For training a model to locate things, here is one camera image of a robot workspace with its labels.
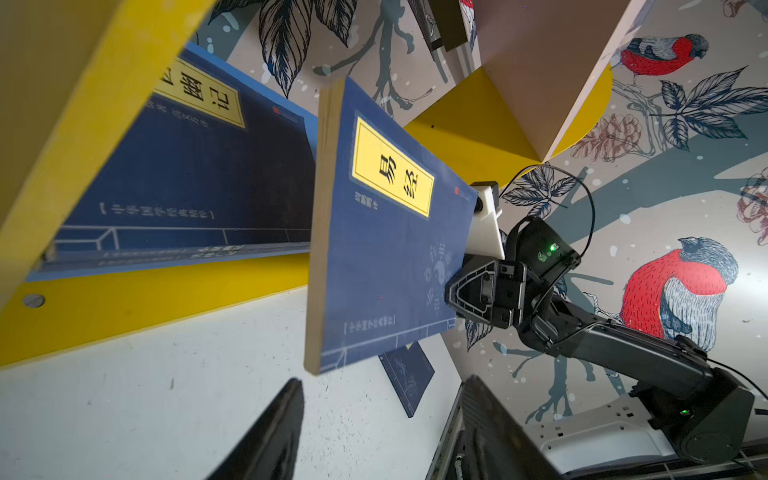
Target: bird illustration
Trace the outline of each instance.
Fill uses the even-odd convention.
[[[621,64],[638,75],[666,75],[676,71],[694,58],[703,58],[710,44],[701,35],[692,33],[684,37],[635,38],[620,52]]]
[[[658,338],[684,335],[714,347],[717,308],[739,273],[728,249],[706,237],[680,238],[683,248],[646,263],[624,289],[625,326]]]

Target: blue book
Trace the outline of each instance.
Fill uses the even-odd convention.
[[[383,353],[379,355],[379,360],[382,361],[386,375],[395,388],[397,398],[400,399],[410,419],[416,413],[424,391],[427,390],[429,381],[435,375],[435,369],[429,363],[419,342]]]
[[[315,136],[309,112],[189,45],[158,78],[40,270],[309,251]]]
[[[349,78],[320,94],[304,367],[325,372],[455,325],[477,192]]]

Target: yellow shelf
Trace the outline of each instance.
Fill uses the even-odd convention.
[[[0,308],[212,0],[11,2],[0,143]]]

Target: book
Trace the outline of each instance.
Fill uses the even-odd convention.
[[[318,374],[455,325],[445,283],[477,192],[349,78],[320,93],[304,367]]]
[[[309,251],[316,118],[188,45],[39,271]]]
[[[379,360],[410,419],[415,415],[424,391],[435,375],[435,369],[419,342],[383,353],[379,355]]]

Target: bagua symbol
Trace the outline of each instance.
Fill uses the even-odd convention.
[[[447,268],[451,264],[451,252],[445,250],[445,244],[440,243],[437,247],[432,246],[429,248],[429,259],[433,265],[428,266],[424,270],[424,280],[427,283],[432,283],[432,286],[427,292],[427,306],[432,307],[437,312],[443,301],[443,290],[445,289],[445,282],[447,278]]]

